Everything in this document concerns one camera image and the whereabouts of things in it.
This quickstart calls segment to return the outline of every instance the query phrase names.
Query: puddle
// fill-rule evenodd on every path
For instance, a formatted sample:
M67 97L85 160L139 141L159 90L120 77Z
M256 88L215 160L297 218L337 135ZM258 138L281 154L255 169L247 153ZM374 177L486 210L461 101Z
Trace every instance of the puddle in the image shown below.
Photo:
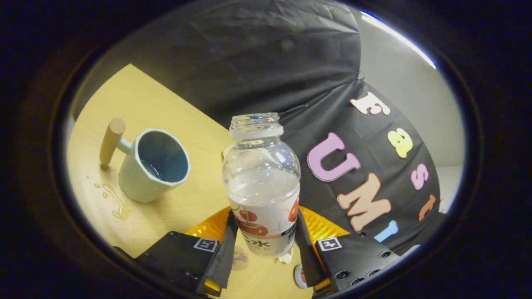
M248 263L248 257L244 250L239 246L235 246L235 251L233 252L233 264L231 269L236 271L244 270L247 268Z
M96 184L94 183L94 187L96 188L104 188L107 192L103 192L102 193L102 196L103 198L107 198L107 193L110 193L111 196L113 196L114 200L118 203L119 207L118 207L118 211L112 211L111 213L113 214L113 216L117 217L118 219L124 219L126 214L125 213L122 213L123 212L123 208L124 208L124 204L118 199L117 195L114 193L113 189L111 186L107 185L107 184Z

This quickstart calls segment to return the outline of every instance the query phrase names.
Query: wooden handle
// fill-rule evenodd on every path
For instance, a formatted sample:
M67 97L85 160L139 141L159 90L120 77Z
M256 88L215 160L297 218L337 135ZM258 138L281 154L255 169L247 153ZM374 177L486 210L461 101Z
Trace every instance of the wooden handle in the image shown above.
M115 118L109 122L100 147L100 162L103 165L107 165L111 161L118 141L120 141L125 130L126 123L122 119Z

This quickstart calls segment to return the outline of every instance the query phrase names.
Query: bottle opening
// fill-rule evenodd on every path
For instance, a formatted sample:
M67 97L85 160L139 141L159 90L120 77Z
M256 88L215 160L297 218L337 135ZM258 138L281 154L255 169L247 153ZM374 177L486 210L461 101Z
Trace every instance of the bottle opening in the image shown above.
M258 139L280 136L284 132L277 112L234 116L229 127L231 139Z

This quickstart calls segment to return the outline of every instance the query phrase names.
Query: wooden table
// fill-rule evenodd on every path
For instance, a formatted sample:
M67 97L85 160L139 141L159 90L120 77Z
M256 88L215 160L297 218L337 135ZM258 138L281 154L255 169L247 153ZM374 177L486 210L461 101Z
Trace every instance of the wooden table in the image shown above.
M131 142L147 128L163 129L178 138L190 158L188 180L152 203L130 200L118 184L125 154L116 150L109 169L99 165L102 138L115 117L126 122L123 136ZM130 64L94 94L76 120L68 144L68 171L90 224L110 246L136 258L169 231L186 232L229 205L221 152L230 144L227 129ZM290 264L254 256L240 233L236 246L248 264L234 264L222 298L312 296L312 288L300 289L294 282L294 266L301 263L297 246Z

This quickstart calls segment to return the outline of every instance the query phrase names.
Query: plastic bottle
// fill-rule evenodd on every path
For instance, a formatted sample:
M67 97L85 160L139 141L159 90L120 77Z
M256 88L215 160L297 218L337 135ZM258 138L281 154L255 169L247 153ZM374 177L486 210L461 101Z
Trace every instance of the plastic bottle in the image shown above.
M280 139L277 113L235 116L229 131L235 144L223 161L223 182L231 209L250 251L278 258L294 244L299 160Z

